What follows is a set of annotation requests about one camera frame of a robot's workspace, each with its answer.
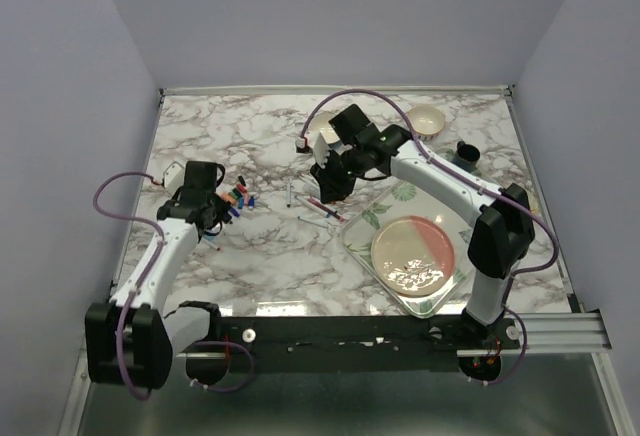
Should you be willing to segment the blue capped white marker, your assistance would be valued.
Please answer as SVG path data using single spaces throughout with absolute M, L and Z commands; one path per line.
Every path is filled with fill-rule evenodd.
M 317 226 L 317 227 L 321 227 L 321 228 L 328 228 L 329 227 L 329 223 L 327 221 L 325 221 L 325 220 L 311 219 L 311 218 L 304 217 L 304 216 L 301 216 L 301 215 L 298 215 L 297 219 L 299 221 L 302 221 L 302 222 L 306 223 L 306 224 L 314 225 L 314 226 Z

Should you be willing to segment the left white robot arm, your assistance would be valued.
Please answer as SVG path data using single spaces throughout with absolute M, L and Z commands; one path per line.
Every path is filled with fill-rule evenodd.
M 177 354 L 194 345 L 214 349 L 222 340 L 214 303 L 187 301 L 163 313 L 168 294 L 202 237 L 231 222 L 231 205 L 217 189 L 223 165 L 189 161 L 182 184 L 157 210 L 138 221 L 154 230 L 129 279 L 106 302 L 85 314 L 89 376 L 94 383 L 122 385 L 140 401 L 166 382 Z

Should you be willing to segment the maroon gel pen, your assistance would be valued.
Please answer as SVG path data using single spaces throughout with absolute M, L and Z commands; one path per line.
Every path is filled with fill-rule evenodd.
M 335 219 L 344 222 L 347 221 L 347 219 L 345 217 L 343 217 L 340 213 L 338 213 L 336 210 L 331 209 L 329 206 L 323 204 L 322 202 L 320 202 L 319 200 L 313 198 L 313 197 L 308 197 L 308 201 L 313 204 L 314 206 L 320 208 L 321 210 L 325 211 L 327 214 L 329 214 L 331 217 L 334 217 Z

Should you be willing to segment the orange highlighter cap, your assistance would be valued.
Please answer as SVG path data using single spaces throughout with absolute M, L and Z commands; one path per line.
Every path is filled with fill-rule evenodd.
M 222 199 L 224 199 L 225 201 L 229 202 L 231 205 L 236 205 L 237 204 L 237 200 L 230 194 L 223 194 L 221 196 Z

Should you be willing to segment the white pen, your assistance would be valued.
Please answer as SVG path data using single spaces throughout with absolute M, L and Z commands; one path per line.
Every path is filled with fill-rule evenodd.
M 287 181 L 287 185 L 286 185 L 286 207 L 287 208 L 291 208 L 292 199 L 293 199 L 293 186 L 292 186 L 292 181 L 289 180 Z

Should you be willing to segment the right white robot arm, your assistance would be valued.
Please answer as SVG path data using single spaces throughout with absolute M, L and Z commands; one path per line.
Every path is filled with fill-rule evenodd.
M 428 150 L 409 130 L 392 124 L 378 129 L 355 104 L 334 116 L 330 126 L 343 145 L 330 147 L 322 133 L 312 139 L 311 176 L 324 203 L 343 201 L 357 179 L 371 170 L 410 183 L 434 197 L 472 229 L 467 255 L 475 269 L 470 300 L 460 335 L 480 348 L 496 336 L 495 323 L 504 315 L 509 277 L 535 238 L 526 191 L 512 184 L 502 188 L 475 179 Z

